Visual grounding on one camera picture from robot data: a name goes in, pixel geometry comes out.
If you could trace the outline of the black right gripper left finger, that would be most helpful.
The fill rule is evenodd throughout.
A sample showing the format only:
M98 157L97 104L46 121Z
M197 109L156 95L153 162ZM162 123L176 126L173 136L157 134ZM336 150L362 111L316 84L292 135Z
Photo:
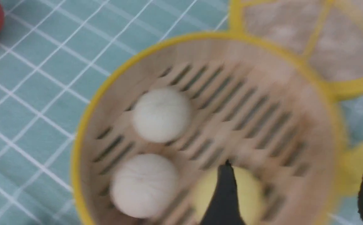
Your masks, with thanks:
M245 225L240 214L234 168L229 160L206 172L200 179L206 188L208 205L204 207L201 225Z

